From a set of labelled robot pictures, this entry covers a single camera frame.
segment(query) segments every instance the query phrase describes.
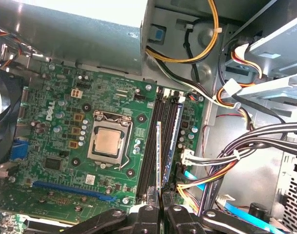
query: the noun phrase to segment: white connector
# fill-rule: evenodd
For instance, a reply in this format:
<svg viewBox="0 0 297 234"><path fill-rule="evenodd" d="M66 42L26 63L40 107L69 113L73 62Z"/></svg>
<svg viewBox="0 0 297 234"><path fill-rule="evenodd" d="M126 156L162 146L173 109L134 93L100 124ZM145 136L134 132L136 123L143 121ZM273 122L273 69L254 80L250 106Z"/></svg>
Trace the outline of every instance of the white connector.
<svg viewBox="0 0 297 234"><path fill-rule="evenodd" d="M199 160L199 157L195 157L194 153L195 153L195 151L193 151L193 150L184 149L182 154L181 154L182 164L186 165L186 166L194 165L194 163L191 162L190 159Z"/></svg>
<svg viewBox="0 0 297 234"><path fill-rule="evenodd" d="M72 96L73 98L79 98L79 99L81 99L82 98L82 94L83 94L83 91L80 91L79 89L73 89L73 90L71 90L70 96Z"/></svg>

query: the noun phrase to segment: dell logo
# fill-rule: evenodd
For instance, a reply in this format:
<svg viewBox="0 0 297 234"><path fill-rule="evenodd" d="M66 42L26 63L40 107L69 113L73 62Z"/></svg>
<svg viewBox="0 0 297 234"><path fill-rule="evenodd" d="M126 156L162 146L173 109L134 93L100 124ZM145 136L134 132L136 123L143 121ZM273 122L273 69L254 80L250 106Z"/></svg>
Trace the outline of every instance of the dell logo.
<svg viewBox="0 0 297 234"><path fill-rule="evenodd" d="M46 120L52 121L52 114L55 106L55 101L49 102L49 109L47 110Z"/></svg>

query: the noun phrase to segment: cpu socket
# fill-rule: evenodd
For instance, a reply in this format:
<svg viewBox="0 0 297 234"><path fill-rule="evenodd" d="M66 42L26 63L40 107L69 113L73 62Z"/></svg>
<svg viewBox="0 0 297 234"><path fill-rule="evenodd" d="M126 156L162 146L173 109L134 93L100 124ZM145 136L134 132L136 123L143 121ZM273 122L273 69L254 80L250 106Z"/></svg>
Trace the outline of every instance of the cpu socket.
<svg viewBox="0 0 297 234"><path fill-rule="evenodd" d="M119 164L117 169L122 168L124 155L127 162L123 166L129 161L127 149L131 131L130 117L94 111L93 131L87 157L93 159L98 165L105 163L107 167L111 167Z"/></svg>

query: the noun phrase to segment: motherboard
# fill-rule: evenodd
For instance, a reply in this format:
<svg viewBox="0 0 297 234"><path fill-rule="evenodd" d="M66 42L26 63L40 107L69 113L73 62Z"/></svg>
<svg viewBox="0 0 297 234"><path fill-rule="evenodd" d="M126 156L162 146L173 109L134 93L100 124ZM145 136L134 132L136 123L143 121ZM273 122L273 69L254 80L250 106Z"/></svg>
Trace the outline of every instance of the motherboard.
<svg viewBox="0 0 297 234"><path fill-rule="evenodd" d="M26 154L12 151L17 172L0 179L0 210L70 224L111 208L128 212L156 182L156 121L163 187L181 151L196 150L196 94L51 63L40 75L22 94L18 122L32 130L15 146Z"/></svg>

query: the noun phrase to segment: fan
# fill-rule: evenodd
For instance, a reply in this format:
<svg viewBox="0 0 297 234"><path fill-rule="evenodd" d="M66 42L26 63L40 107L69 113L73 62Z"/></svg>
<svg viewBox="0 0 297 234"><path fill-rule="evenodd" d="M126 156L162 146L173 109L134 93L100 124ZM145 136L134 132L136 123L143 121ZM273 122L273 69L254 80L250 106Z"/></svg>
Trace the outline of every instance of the fan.
<svg viewBox="0 0 297 234"><path fill-rule="evenodd" d="M23 78L0 70L0 164L10 157L22 90Z"/></svg>

